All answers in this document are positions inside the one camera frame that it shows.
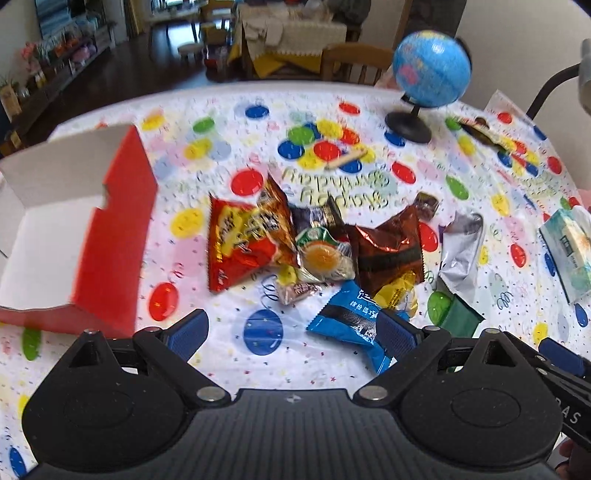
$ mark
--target dining table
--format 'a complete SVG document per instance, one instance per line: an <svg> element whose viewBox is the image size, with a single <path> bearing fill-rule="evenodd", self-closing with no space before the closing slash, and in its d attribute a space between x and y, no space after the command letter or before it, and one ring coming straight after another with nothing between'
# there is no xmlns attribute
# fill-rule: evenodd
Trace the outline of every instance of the dining table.
<svg viewBox="0 0 591 480"><path fill-rule="evenodd" d="M322 286L290 305L279 302L277 270L261 268L220 293L208 289L210 196L255 204L272 176L296 206L335 199L343 220L378 226L418 192L439 200L421 221L425 281L414 286L410 322L438 325L451 299L436 288L440 229L456 212L479 213L485 237L470 305L483 317L474 336L495 327L536 347L551 337L589 356L591 298L569 304L539 227L581 203L573 179L542 130L501 93L485 110L461 102L422 109L432 131L415 144L384 118L410 110L396 90L328 82L243 82L159 93L87 113L59 125L49 141L115 124L133 124L158 182L138 291L136 330L167 328L194 309L209 336L189 364L231 394L240 388L344 388L375 376L357 345L306 331L339 291ZM499 155L461 128L485 122L511 155ZM341 155L366 153L339 168ZM163 290L175 295L162 295ZM0 324L0 472L35 465L22 433L27 400L75 337Z"/></svg>

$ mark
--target yellow candy wrapper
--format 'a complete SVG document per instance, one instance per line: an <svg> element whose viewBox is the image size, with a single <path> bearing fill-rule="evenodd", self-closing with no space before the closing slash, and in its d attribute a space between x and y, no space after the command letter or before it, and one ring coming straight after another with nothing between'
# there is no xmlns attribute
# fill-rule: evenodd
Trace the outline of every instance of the yellow candy wrapper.
<svg viewBox="0 0 591 480"><path fill-rule="evenodd" d="M405 272L402 277L392 283L384 285L374 297L374 302L383 309L396 312L406 312L410 318L414 317L418 309L417 296L414 293L415 273Z"/></svg>

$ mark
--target stool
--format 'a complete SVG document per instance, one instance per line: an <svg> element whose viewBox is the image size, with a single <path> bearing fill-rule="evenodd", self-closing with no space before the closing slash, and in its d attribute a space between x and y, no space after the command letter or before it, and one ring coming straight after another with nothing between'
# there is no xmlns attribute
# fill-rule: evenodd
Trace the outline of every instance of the stool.
<svg viewBox="0 0 591 480"><path fill-rule="evenodd" d="M181 59L187 65L189 64L189 55L193 55L195 63L198 63L200 61L199 56L203 54L203 43L191 42L180 45L178 47L178 54L181 55Z"/></svg>

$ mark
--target globe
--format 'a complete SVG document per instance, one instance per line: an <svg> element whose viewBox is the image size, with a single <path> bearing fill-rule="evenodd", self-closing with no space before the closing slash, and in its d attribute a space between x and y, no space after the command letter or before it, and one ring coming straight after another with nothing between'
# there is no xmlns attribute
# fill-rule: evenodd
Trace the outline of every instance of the globe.
<svg viewBox="0 0 591 480"><path fill-rule="evenodd" d="M462 46L431 30L404 38L394 53L392 69L407 96L431 108L458 100L472 75L470 59Z"/></svg>

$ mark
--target red box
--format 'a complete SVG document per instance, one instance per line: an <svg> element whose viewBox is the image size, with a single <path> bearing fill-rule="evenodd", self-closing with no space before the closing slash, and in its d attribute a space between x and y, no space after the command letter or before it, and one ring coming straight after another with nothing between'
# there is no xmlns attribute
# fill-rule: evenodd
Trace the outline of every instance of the red box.
<svg viewBox="0 0 591 480"><path fill-rule="evenodd" d="M157 192L136 128L46 142L0 172L0 322L132 335Z"/></svg>

